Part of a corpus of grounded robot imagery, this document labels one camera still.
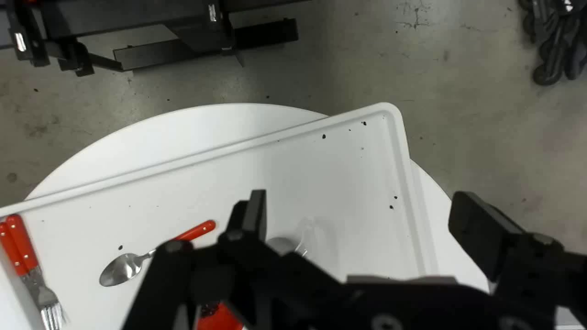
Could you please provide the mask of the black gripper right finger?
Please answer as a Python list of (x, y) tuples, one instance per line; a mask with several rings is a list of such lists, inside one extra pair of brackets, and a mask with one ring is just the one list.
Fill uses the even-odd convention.
[(475, 192), (453, 194), (449, 232), (465, 254), (498, 287), (555, 285), (563, 245), (526, 230)]

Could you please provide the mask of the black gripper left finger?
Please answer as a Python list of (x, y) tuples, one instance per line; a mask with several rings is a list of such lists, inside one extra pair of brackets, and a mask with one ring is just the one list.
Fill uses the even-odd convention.
[(267, 232), (267, 207), (265, 190), (256, 188), (249, 192), (247, 199), (238, 199), (232, 205), (229, 221), (220, 236), (221, 243), (227, 243), (238, 252), (254, 254), (264, 249)]

